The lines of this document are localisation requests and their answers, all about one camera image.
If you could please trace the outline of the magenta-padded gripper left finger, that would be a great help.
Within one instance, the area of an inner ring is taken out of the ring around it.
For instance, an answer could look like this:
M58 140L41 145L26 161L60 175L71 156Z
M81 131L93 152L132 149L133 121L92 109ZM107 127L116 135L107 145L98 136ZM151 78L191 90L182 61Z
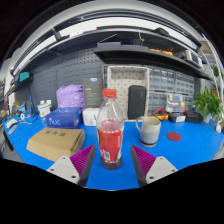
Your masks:
M88 146L71 157L60 157L47 171L74 184L85 187L95 154L95 146Z

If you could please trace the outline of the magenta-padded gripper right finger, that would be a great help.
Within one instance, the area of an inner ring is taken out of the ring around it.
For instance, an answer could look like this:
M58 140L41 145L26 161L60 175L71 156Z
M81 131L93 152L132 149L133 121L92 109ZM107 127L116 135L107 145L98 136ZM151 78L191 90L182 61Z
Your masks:
M165 157L155 157L137 146L131 146L130 154L140 187L178 171Z

